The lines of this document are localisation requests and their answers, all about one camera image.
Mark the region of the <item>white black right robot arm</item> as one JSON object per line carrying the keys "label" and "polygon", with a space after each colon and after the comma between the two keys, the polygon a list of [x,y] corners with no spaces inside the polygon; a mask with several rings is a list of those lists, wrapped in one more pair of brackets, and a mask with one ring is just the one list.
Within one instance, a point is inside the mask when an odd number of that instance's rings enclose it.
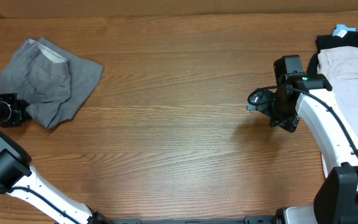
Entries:
{"label": "white black right robot arm", "polygon": [[270,127],[292,133],[300,120],[309,127],[322,156],[325,181],[311,205],[279,208],[256,223],[358,223],[358,138],[337,105],[323,74],[304,72],[298,55],[273,64],[276,84],[248,96],[247,110],[269,117]]}

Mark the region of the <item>grey shorts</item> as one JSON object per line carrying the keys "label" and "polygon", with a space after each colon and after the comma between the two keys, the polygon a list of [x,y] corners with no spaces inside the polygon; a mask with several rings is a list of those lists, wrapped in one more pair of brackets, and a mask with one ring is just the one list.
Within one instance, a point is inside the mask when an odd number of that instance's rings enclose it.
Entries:
{"label": "grey shorts", "polygon": [[104,67],[45,38],[27,39],[0,73],[0,94],[28,102],[26,112],[47,129],[73,119],[99,83]]}

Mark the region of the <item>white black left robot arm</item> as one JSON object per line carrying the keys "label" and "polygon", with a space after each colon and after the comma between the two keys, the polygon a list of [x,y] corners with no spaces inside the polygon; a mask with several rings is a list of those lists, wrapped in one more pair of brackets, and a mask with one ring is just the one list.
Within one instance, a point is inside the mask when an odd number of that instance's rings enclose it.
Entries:
{"label": "white black left robot arm", "polygon": [[[15,93],[0,94],[0,128],[18,127],[30,119],[25,110],[27,106]],[[59,191],[31,162],[29,154],[0,131],[0,195],[19,198],[57,223],[110,223],[101,213]]]}

